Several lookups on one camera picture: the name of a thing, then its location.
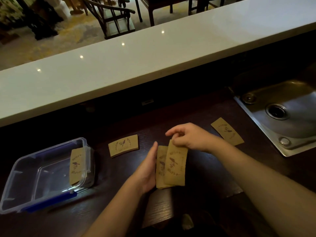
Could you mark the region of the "dark wooden chair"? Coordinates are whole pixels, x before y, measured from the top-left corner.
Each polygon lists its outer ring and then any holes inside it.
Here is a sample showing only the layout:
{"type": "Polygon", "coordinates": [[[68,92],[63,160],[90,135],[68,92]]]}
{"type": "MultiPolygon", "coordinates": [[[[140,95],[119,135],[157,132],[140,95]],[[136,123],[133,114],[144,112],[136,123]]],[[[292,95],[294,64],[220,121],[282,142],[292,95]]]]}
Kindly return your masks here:
{"type": "Polygon", "coordinates": [[[189,5],[188,5],[188,15],[192,14],[193,10],[196,10],[196,13],[203,12],[205,10],[208,10],[208,6],[211,5],[214,8],[222,7],[224,5],[225,0],[220,0],[219,6],[216,6],[211,3],[211,1],[214,0],[197,0],[197,6],[193,7],[192,2],[193,0],[189,0],[189,5]]]}

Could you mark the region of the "brown paper cup sleeve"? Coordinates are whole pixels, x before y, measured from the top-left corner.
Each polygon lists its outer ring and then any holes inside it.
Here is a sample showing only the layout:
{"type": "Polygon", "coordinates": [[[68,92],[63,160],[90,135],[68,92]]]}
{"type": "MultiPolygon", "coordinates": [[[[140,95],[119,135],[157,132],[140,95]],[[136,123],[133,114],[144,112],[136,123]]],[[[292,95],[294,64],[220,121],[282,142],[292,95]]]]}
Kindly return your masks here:
{"type": "Polygon", "coordinates": [[[138,135],[131,135],[125,138],[121,138],[108,144],[110,157],[116,157],[126,152],[134,151],[139,149],[139,138],[138,135]]]}
{"type": "Polygon", "coordinates": [[[170,186],[185,186],[185,169],[188,148],[177,147],[169,141],[165,160],[164,183],[170,186]]]}
{"type": "Polygon", "coordinates": [[[156,155],[156,188],[165,189],[174,187],[174,185],[169,185],[164,182],[164,170],[165,161],[167,156],[168,146],[158,146],[156,155]]]}
{"type": "Polygon", "coordinates": [[[81,181],[83,172],[85,170],[85,147],[73,149],[70,156],[69,165],[69,184],[74,186],[81,181]]]}
{"type": "Polygon", "coordinates": [[[211,126],[221,135],[221,137],[233,146],[244,143],[242,137],[223,118],[214,121],[211,126]]]}

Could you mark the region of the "dark carved wooden furniture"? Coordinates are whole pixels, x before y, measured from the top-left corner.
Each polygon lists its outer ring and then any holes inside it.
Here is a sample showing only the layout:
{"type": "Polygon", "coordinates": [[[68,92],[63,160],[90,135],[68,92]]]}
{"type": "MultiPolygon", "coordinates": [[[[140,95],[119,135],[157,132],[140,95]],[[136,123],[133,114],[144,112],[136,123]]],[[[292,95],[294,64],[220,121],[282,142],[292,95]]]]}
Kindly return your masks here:
{"type": "Polygon", "coordinates": [[[36,40],[42,40],[58,35],[55,30],[55,25],[62,22],[55,9],[46,0],[35,0],[35,7],[44,11],[48,19],[45,19],[39,12],[36,12],[32,6],[29,6],[25,0],[16,0],[22,8],[22,13],[25,16],[26,25],[32,30],[36,40]]]}

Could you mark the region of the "person's left hand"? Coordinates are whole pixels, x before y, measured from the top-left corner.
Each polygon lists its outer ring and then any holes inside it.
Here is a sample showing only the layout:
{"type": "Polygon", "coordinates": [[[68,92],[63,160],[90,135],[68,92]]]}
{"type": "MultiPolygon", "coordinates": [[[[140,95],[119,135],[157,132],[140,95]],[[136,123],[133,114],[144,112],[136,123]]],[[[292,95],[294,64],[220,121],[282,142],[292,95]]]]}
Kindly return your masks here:
{"type": "Polygon", "coordinates": [[[146,157],[140,163],[136,171],[130,176],[129,180],[139,196],[142,196],[155,187],[156,171],[147,170],[146,157]]]}

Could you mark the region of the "round sink drain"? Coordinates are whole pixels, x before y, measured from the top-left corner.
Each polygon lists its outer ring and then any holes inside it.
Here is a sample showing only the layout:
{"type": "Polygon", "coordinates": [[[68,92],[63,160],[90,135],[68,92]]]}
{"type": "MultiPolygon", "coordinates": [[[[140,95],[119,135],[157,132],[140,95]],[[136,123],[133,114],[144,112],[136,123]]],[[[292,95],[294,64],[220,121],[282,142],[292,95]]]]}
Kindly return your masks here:
{"type": "Polygon", "coordinates": [[[266,114],[276,120],[287,120],[290,118],[285,106],[278,103],[271,103],[265,107],[266,114]]]}

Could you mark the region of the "person's left forearm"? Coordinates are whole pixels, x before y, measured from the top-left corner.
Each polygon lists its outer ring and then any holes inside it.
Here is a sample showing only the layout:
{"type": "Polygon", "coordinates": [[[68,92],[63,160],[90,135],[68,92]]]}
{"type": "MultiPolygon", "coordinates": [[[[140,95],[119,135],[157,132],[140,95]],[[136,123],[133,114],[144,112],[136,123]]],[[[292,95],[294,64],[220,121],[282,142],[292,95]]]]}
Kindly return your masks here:
{"type": "Polygon", "coordinates": [[[129,177],[82,237],[124,237],[142,195],[140,181],[129,177]]]}

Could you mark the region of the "clear plastic container blue clips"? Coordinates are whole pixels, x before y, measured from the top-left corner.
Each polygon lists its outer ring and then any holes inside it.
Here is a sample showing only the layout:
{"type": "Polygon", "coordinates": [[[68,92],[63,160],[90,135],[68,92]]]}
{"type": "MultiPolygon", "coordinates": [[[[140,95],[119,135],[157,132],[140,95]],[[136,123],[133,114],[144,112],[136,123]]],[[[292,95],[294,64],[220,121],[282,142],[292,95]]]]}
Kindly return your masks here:
{"type": "Polygon", "coordinates": [[[94,149],[83,137],[19,158],[13,165],[0,200],[0,214],[35,212],[72,199],[92,187],[95,179],[94,149]],[[85,147],[85,170],[80,182],[69,184],[73,149],[85,147]]]}

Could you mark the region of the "person's right forearm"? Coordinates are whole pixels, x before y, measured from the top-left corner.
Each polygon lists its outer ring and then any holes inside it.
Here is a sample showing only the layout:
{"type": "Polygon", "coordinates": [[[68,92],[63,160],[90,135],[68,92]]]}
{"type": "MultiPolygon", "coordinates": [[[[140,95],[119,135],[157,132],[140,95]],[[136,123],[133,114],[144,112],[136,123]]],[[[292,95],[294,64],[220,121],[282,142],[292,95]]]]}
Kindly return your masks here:
{"type": "Polygon", "coordinates": [[[215,155],[280,237],[316,237],[316,193],[246,155],[211,139],[215,155]]]}

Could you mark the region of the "person's right hand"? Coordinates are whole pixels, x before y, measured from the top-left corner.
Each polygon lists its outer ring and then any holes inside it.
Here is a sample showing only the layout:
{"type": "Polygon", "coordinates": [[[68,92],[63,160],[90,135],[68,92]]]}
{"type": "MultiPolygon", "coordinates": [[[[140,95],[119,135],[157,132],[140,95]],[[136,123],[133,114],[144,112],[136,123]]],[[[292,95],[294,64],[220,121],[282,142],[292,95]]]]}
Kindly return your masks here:
{"type": "Polygon", "coordinates": [[[192,150],[199,150],[207,153],[215,153],[219,149],[225,147],[226,142],[203,128],[193,124],[180,124],[169,129],[165,135],[173,136],[174,134],[182,134],[185,139],[185,146],[192,150]]]}

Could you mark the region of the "stainless steel sink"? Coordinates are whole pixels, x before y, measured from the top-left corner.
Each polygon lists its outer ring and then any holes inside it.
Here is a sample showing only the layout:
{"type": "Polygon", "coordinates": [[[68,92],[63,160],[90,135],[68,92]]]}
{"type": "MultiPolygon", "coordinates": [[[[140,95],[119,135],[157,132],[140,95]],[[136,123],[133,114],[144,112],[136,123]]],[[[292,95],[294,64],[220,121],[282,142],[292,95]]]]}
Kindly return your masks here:
{"type": "Polygon", "coordinates": [[[251,91],[231,91],[284,157],[316,147],[316,80],[291,79],[251,91]],[[276,120],[268,116],[265,107],[271,103],[285,106],[290,118],[276,120]]]}

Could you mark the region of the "dark wooden table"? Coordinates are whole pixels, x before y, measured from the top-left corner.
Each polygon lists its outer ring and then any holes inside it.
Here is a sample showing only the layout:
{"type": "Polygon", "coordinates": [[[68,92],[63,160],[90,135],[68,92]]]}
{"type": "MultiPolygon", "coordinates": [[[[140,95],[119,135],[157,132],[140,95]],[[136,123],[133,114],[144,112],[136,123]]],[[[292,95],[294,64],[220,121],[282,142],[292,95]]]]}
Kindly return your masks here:
{"type": "MultiPolygon", "coordinates": [[[[154,17],[153,17],[153,11],[159,8],[163,7],[169,7],[169,12],[172,14],[173,13],[173,5],[177,3],[181,3],[184,1],[189,1],[189,5],[192,4],[192,0],[140,0],[141,3],[146,7],[148,10],[148,15],[149,15],[149,21],[150,21],[150,26],[154,26],[154,17]]],[[[140,6],[138,0],[135,0],[136,3],[136,8],[137,8],[137,13],[139,16],[139,20],[142,23],[143,19],[141,16],[140,12],[140,6]]]]}

